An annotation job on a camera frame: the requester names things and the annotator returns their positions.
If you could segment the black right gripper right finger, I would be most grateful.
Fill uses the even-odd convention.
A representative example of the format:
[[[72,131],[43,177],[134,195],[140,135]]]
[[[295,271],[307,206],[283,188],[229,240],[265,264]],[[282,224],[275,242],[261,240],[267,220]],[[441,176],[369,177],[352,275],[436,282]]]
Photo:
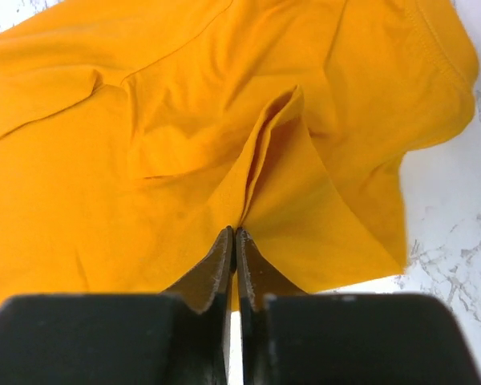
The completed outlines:
[[[265,296],[304,295],[305,291],[262,256],[246,229],[236,230],[235,244],[244,383],[270,384],[271,362]]]

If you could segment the yellow t shirt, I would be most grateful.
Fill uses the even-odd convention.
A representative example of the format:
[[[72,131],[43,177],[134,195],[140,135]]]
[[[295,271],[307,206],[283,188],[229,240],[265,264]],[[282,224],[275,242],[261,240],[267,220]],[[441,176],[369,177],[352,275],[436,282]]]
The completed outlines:
[[[65,1],[0,34],[0,304],[159,292],[226,226],[318,292],[406,265],[404,155],[475,111],[448,1]]]

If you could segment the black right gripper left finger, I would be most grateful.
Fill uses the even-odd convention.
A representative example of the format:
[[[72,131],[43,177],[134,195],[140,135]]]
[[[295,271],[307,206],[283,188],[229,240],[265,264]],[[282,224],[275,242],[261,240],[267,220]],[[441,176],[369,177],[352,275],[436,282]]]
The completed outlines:
[[[166,384],[226,384],[230,356],[234,230],[222,229],[207,255],[164,291],[178,301]]]

